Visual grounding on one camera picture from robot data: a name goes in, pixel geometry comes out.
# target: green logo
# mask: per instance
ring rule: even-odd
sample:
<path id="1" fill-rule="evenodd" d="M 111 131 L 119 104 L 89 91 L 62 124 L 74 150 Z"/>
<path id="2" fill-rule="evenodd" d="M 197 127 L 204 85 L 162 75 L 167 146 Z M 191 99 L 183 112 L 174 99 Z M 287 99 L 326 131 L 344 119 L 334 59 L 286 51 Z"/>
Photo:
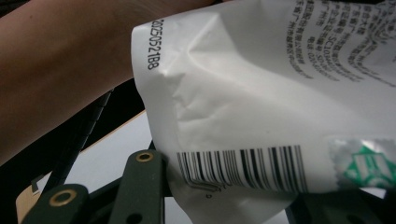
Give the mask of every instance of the green logo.
<path id="1" fill-rule="evenodd" d="M 344 176 L 359 187 L 377 187 L 382 189 L 396 186 L 396 165 L 387 160 L 382 152 L 375 152 L 367 146 L 352 154 Z"/>

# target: hole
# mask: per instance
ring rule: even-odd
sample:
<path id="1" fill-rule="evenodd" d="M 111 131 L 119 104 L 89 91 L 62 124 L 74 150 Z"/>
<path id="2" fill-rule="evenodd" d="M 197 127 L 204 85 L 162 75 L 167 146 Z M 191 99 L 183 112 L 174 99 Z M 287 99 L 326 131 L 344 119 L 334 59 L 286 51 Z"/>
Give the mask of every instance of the hole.
<path id="1" fill-rule="evenodd" d="M 69 192 L 62 193 L 55 198 L 55 202 L 61 203 L 70 199 L 72 195 Z"/>
<path id="2" fill-rule="evenodd" d="M 361 218 L 354 216 L 354 215 L 347 215 L 346 219 L 352 224 L 365 224 Z"/>
<path id="3" fill-rule="evenodd" d="M 140 160 L 147 160 L 148 158 L 149 158 L 148 154 L 143 154 L 143 155 L 140 155 L 140 157 L 139 157 Z"/>
<path id="4" fill-rule="evenodd" d="M 138 213 L 133 213 L 126 218 L 126 223 L 128 224 L 138 224 L 143 220 L 142 215 Z"/>
<path id="5" fill-rule="evenodd" d="M 151 161 L 154 155 L 150 152 L 143 152 L 136 156 L 137 161 Z"/>
<path id="6" fill-rule="evenodd" d="M 56 194 L 54 194 L 50 199 L 49 199 L 49 205 L 53 207 L 60 207 L 64 206 L 70 202 L 72 202 L 77 196 L 77 193 L 73 189 L 64 189 Z"/>

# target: brass insert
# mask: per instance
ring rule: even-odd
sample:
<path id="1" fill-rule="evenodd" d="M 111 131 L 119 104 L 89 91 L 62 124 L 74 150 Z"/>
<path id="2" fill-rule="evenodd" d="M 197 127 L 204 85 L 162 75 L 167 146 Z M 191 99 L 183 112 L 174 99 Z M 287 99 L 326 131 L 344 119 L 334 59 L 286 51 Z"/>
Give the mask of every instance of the brass insert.
<path id="1" fill-rule="evenodd" d="M 151 161 L 154 158 L 154 155 L 151 152 L 142 152 L 136 156 L 137 161 Z"/>
<path id="2" fill-rule="evenodd" d="M 64 206 L 70 202 L 72 202 L 77 196 L 77 193 L 73 189 L 64 189 L 56 194 L 54 194 L 50 199 L 49 199 L 49 205 L 52 207 L 60 207 Z"/>

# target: printed number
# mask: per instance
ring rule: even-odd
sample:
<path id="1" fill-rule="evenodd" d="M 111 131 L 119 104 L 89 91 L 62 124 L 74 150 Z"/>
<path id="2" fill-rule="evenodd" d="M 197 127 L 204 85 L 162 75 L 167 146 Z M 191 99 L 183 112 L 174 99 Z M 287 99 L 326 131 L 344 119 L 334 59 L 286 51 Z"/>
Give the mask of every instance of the printed number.
<path id="1" fill-rule="evenodd" d="M 156 47 L 156 46 L 160 46 L 161 45 L 161 41 L 150 41 L 149 45 L 152 47 Z"/>
<path id="2" fill-rule="evenodd" d="M 148 58 L 148 63 L 156 63 L 160 60 L 160 57 Z"/>
<path id="3" fill-rule="evenodd" d="M 153 69 L 153 68 L 158 67 L 158 65 L 159 65 L 158 63 L 149 63 L 149 64 L 148 64 L 148 69 L 151 70 L 151 69 Z"/>
<path id="4" fill-rule="evenodd" d="M 161 59 L 161 44 L 163 35 L 163 20 L 153 21 L 151 24 L 151 32 L 148 43 L 150 47 L 148 48 L 148 69 L 151 70 L 160 65 Z"/>
<path id="5" fill-rule="evenodd" d="M 152 52 L 152 51 L 160 51 L 161 50 L 161 47 L 156 47 L 156 48 L 149 48 L 148 49 L 148 52 Z"/>

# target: black plastic part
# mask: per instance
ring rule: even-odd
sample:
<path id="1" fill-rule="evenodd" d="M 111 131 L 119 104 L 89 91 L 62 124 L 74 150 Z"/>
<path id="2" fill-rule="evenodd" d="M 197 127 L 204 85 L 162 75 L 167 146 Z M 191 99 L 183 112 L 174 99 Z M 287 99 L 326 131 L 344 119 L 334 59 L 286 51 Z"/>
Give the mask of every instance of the black plastic part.
<path id="1" fill-rule="evenodd" d="M 169 189 L 168 180 L 166 178 L 166 164 L 163 161 L 163 197 L 173 197 L 172 191 Z"/>
<path id="2" fill-rule="evenodd" d="M 361 197 L 361 190 L 326 194 L 301 194 L 286 214 L 290 224 L 382 224 L 382 220 Z M 370 203 L 380 203 L 371 198 Z"/>
<path id="3" fill-rule="evenodd" d="M 70 191 L 76 193 L 75 197 L 68 193 Z M 88 200 L 88 191 L 81 185 L 59 186 L 48 191 L 38 200 L 22 224 L 86 223 L 89 217 L 89 213 L 85 212 Z"/>
<path id="4" fill-rule="evenodd" d="M 109 223 L 163 223 L 161 153 L 142 150 L 129 157 Z"/>
<path id="5" fill-rule="evenodd" d="M 384 223 L 396 223 L 396 189 L 389 189 L 385 194 L 384 202 L 382 204 L 381 216 Z"/>
<path id="6" fill-rule="evenodd" d="M 157 148 L 154 145 L 154 141 L 151 140 L 151 142 L 149 143 L 148 149 L 157 150 Z"/>
<path id="7" fill-rule="evenodd" d="M 99 120 L 112 92 L 113 90 L 108 91 L 84 109 L 85 119 L 81 121 L 76 132 L 72 134 L 70 140 L 67 142 L 61 158 L 57 161 L 55 168 L 49 176 L 43 193 L 64 184 L 79 152 L 85 147 L 85 143 L 91 135 L 96 121 Z"/>
<path id="8" fill-rule="evenodd" d="M 90 194 L 89 208 L 91 217 L 89 224 L 107 224 L 119 191 L 121 178 L 105 185 Z"/>

